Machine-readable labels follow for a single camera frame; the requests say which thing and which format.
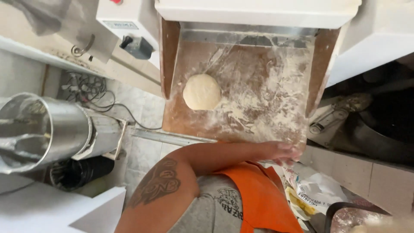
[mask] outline gray t-shirt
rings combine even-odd
[[[200,197],[190,206],[168,233],[239,233],[243,221],[240,192],[224,175],[209,175],[197,179]],[[255,229],[255,233],[274,232]]]

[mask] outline hand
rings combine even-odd
[[[268,141],[259,145],[262,151],[261,160],[273,160],[279,166],[283,163],[292,165],[293,161],[298,162],[302,154],[293,145],[283,142]]]

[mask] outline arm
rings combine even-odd
[[[131,197],[116,233],[167,232],[200,190],[197,176],[247,160],[298,160],[291,145],[266,143],[199,143],[182,147],[159,161]]]

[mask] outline tattoo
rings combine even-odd
[[[128,207],[136,207],[140,203],[144,205],[157,200],[160,197],[174,193],[180,187],[177,179],[177,161],[171,158],[163,158],[144,176]]]

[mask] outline orange apron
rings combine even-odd
[[[241,233],[253,233],[255,228],[303,233],[272,167],[266,169],[258,163],[243,162],[215,174],[228,176],[239,189],[243,205]]]

